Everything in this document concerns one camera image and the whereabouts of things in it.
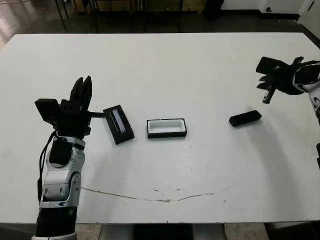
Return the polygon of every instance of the black case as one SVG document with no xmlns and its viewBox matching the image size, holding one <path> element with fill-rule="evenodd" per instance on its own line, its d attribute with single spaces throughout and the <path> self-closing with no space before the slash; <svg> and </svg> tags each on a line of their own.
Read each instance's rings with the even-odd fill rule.
<svg viewBox="0 0 320 240">
<path fill-rule="evenodd" d="M 115 120 L 116 118 L 113 114 L 113 110 L 118 111 L 120 119 L 125 127 L 125 132 L 120 131 L 120 127 L 117 121 Z M 109 125 L 110 131 L 112 132 L 115 144 L 120 144 L 124 141 L 133 139 L 135 137 L 134 131 L 132 130 L 130 123 L 120 105 L 107 108 L 103 110 L 103 112 L 105 114 L 106 121 Z"/>
</svg>

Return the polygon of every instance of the floor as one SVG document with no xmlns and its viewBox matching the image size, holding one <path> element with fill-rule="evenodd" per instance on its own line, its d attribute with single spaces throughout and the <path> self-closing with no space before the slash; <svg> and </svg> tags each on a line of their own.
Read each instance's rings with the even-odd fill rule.
<svg viewBox="0 0 320 240">
<path fill-rule="evenodd" d="M 63 28 L 53 0 L 0 0 L 0 50 L 15 34 L 87 34 L 96 33 L 92 15 L 77 13 L 66 3 L 69 19 Z M 147 18 L 136 13 L 105 13 L 98 16 L 100 33 L 177 33 L 179 16 L 165 13 Z M 199 32 L 302 32 L 318 47 L 320 40 L 302 25 L 289 19 L 260 19 L 256 15 L 223 15 L 215 21 L 205 20 L 201 13 L 186 12 L 181 20 L 183 33 Z M 101 226 L 78 224 L 79 240 L 97 240 Z M 226 224 L 229 240 L 267 240 L 262 223 Z"/>
</svg>

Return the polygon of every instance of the table leg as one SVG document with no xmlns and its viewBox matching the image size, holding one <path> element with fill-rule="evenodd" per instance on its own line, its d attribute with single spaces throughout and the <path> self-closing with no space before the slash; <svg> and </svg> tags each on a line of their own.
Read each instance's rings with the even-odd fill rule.
<svg viewBox="0 0 320 240">
<path fill-rule="evenodd" d="M 64 9 L 65 16 L 66 16 L 66 18 L 68 19 L 69 16 L 68 16 L 68 13 L 67 13 L 67 9 L 66 9 L 65 2 L 64 2 L 64 0 L 61 0 L 61 2 L 62 2 L 62 5 L 63 5 L 63 9 Z"/>
<path fill-rule="evenodd" d="M 61 11 L 60 11 L 60 7 L 59 7 L 59 4 L 58 4 L 58 0 L 54 0 L 54 2 L 55 2 L 55 5 L 56 5 L 56 8 L 58 9 L 58 13 L 59 13 L 59 16 L 60 16 L 60 19 L 61 19 L 63 28 L 64 28 L 64 29 L 67 29 L 67 28 L 66 28 L 66 25 L 65 25 L 65 21 L 64 21 L 64 19 L 63 19 L 63 17 L 62 17 Z"/>
<path fill-rule="evenodd" d="M 75 0 L 73 0 L 73 5 L 74 5 L 75 11 L 78 12 L 78 8 L 77 8 L 76 1 L 75 1 Z"/>
</svg>

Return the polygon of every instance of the wall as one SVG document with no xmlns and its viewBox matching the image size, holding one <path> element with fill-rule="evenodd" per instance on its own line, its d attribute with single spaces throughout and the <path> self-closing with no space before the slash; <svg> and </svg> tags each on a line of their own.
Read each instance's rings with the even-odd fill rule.
<svg viewBox="0 0 320 240">
<path fill-rule="evenodd" d="M 262 0 L 259 9 L 262 13 L 266 13 L 266 9 L 270 7 L 271 13 L 298 14 L 307 1 L 309 0 Z"/>
<path fill-rule="evenodd" d="M 224 10 L 259 9 L 260 2 L 261 0 L 224 0 L 222 9 Z"/>
</svg>

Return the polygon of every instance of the chair leg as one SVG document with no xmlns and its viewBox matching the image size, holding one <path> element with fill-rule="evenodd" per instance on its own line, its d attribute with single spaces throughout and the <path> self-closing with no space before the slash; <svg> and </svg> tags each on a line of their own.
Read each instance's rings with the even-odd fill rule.
<svg viewBox="0 0 320 240">
<path fill-rule="evenodd" d="M 132 12 L 132 0 L 130 1 L 130 22 L 131 22 L 131 33 L 134 33 L 134 13 Z"/>
<path fill-rule="evenodd" d="M 178 26 L 178 30 L 179 30 L 179 33 L 181 33 L 181 28 L 182 28 L 182 8 L 183 8 L 183 5 L 184 5 L 184 0 L 180 0 L 179 2 L 179 26 Z"/>
<path fill-rule="evenodd" d="M 93 17 L 94 17 L 95 30 L 96 30 L 96 33 L 98 34 L 99 33 L 99 26 L 98 26 L 98 17 L 97 17 L 97 11 L 96 11 L 96 7 L 95 7 L 95 3 L 98 4 L 96 2 L 96 0 L 93 0 L 93 8 L 92 8 L 91 2 L 89 1 L 90 10 L 92 11 Z"/>
<path fill-rule="evenodd" d="M 67 29 L 67 28 L 66 28 L 66 25 L 65 25 L 65 21 L 64 21 L 64 19 L 63 19 L 63 17 L 62 17 L 61 11 L 60 11 L 60 7 L 59 7 L 59 4 L 58 4 L 58 0 L 54 0 L 54 2 L 55 2 L 55 5 L 56 5 L 56 8 L 58 9 L 58 13 L 59 13 L 59 16 L 60 16 L 60 19 L 61 19 L 63 28 L 64 28 L 64 29 Z"/>
<path fill-rule="evenodd" d="M 142 8 L 144 12 L 144 33 L 147 32 L 147 21 L 148 21 L 148 7 L 147 7 L 147 1 L 148 0 L 142 0 Z"/>
<path fill-rule="evenodd" d="M 100 8 L 99 8 L 99 5 L 98 5 L 98 2 L 97 2 L 97 0 L 93 0 L 93 8 L 94 9 L 97 9 L 98 10 L 98 12 L 100 12 Z"/>
<path fill-rule="evenodd" d="M 68 13 L 67 13 L 67 9 L 66 9 L 65 2 L 64 2 L 64 0 L 61 0 L 61 2 L 62 2 L 62 5 L 63 5 L 63 9 L 64 9 L 65 16 L 66 16 L 66 18 L 68 19 L 69 16 L 68 16 Z"/>
<path fill-rule="evenodd" d="M 77 8 L 77 4 L 76 4 L 76 1 L 75 1 L 75 0 L 73 0 L 73 5 L 74 5 L 75 11 L 78 12 L 78 8 Z"/>
</svg>

